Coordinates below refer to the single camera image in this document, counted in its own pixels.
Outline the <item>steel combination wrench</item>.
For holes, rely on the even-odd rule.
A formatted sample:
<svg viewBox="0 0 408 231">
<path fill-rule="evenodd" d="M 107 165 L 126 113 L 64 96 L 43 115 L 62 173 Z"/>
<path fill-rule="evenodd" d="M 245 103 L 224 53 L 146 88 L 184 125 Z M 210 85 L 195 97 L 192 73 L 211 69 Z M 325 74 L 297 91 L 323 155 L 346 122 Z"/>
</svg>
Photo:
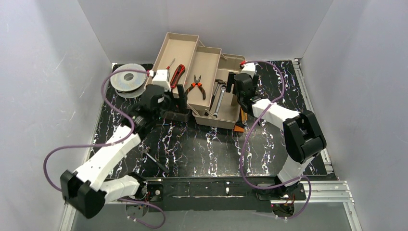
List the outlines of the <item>steel combination wrench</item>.
<svg viewBox="0 0 408 231">
<path fill-rule="evenodd" d="M 218 112 L 220 110 L 220 107 L 221 107 L 221 104 L 222 104 L 222 99 L 224 97 L 226 89 L 227 89 L 227 85 L 221 85 L 221 93 L 219 95 L 219 99 L 218 99 L 215 111 L 213 113 L 214 118 L 218 118 Z"/>
</svg>

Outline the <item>orange black pliers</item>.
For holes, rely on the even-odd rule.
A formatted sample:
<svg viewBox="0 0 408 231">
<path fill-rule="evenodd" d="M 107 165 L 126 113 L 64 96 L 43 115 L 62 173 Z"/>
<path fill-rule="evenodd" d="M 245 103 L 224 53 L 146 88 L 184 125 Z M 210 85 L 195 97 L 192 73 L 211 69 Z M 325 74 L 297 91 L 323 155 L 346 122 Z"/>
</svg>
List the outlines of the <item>orange black pliers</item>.
<svg viewBox="0 0 408 231">
<path fill-rule="evenodd" d="M 205 90 L 204 90 L 204 88 L 203 88 L 202 83 L 200 82 L 200 81 L 201 81 L 201 77 L 202 77 L 202 76 L 200 75 L 200 76 L 197 78 L 196 75 L 194 75 L 194 81 L 193 81 L 193 82 L 191 83 L 191 85 L 185 90 L 185 94 L 186 94 L 186 95 L 188 95 L 191 90 L 193 90 L 195 87 L 197 87 L 197 88 L 200 90 L 200 92 L 202 93 L 203 100 L 206 99 L 206 92 L 205 92 Z"/>
</svg>

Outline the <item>beige plastic tool box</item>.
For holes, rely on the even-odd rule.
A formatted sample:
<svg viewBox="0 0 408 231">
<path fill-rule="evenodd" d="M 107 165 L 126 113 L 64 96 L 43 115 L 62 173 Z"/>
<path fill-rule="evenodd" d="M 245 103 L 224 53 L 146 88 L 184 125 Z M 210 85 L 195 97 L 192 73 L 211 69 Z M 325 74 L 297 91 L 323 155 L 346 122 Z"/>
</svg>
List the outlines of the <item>beige plastic tool box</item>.
<svg viewBox="0 0 408 231">
<path fill-rule="evenodd" d="M 245 57 L 224 54 L 221 48 L 204 46 L 198 35 L 168 32 L 155 60 L 153 71 L 160 77 L 149 77 L 145 84 L 170 87 L 178 102 L 164 118 L 199 125 L 233 129 L 243 117 L 234 89 L 234 77 L 253 77 L 256 67 L 245 63 Z"/>
</svg>

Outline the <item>red utility knife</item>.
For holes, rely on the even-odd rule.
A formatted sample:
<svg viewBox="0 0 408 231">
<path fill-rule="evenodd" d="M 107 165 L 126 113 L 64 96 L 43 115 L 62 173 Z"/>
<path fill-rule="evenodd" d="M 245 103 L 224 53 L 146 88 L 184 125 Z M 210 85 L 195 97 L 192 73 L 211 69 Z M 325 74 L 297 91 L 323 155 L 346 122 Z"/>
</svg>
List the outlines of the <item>red utility knife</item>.
<svg viewBox="0 0 408 231">
<path fill-rule="evenodd" d="M 185 73 L 185 70 L 186 70 L 186 68 L 185 68 L 185 66 L 183 64 L 180 64 L 176 68 L 176 70 L 175 70 L 175 72 L 174 72 L 174 74 L 173 74 L 173 76 L 172 76 L 172 78 L 170 80 L 170 86 L 171 86 L 172 90 L 174 88 L 176 88 L 181 76 Z"/>
</svg>

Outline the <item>blue handled tool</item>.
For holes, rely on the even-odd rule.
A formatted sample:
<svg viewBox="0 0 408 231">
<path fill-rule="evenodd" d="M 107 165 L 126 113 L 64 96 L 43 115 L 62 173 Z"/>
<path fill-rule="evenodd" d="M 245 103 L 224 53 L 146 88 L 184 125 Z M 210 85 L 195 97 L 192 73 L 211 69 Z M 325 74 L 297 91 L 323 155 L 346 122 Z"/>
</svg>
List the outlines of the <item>blue handled tool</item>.
<svg viewBox="0 0 408 231">
<path fill-rule="evenodd" d="M 174 63 L 174 61 L 176 60 L 176 58 L 173 58 L 173 60 L 170 62 L 170 64 L 167 66 L 166 70 L 170 70 L 171 65 Z"/>
</svg>

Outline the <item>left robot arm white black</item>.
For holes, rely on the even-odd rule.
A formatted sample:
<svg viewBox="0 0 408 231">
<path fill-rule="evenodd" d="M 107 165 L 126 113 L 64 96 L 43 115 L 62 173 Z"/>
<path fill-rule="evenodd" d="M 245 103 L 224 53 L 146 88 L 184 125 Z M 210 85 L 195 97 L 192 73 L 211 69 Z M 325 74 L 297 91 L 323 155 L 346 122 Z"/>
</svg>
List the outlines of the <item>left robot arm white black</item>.
<svg viewBox="0 0 408 231">
<path fill-rule="evenodd" d="M 122 197 L 147 196 L 147 180 L 137 173 L 106 181 L 111 170 L 151 133 L 166 112 L 185 110 L 187 95 L 177 86 L 178 97 L 164 87 L 149 84 L 138 102 L 130 107 L 109 142 L 115 145 L 100 148 L 74 172 L 60 176 L 63 199 L 86 218 L 96 216 L 108 202 Z"/>
</svg>

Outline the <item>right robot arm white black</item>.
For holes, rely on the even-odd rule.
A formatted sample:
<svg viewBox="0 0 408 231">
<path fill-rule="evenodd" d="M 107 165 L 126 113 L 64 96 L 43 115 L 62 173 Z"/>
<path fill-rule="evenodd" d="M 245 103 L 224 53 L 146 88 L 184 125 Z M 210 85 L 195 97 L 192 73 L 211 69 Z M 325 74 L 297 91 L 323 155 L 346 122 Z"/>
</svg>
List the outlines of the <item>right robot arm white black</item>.
<svg viewBox="0 0 408 231">
<path fill-rule="evenodd" d="M 267 187 L 247 184 L 257 190 L 280 189 L 284 192 L 298 184 L 309 163 L 327 146 L 317 118 L 312 111 L 289 110 L 261 96 L 256 91 L 255 78 L 248 73 L 234 74 L 233 94 L 243 111 L 257 121 L 263 119 L 283 131 L 288 157 L 275 177 L 275 183 Z"/>
</svg>

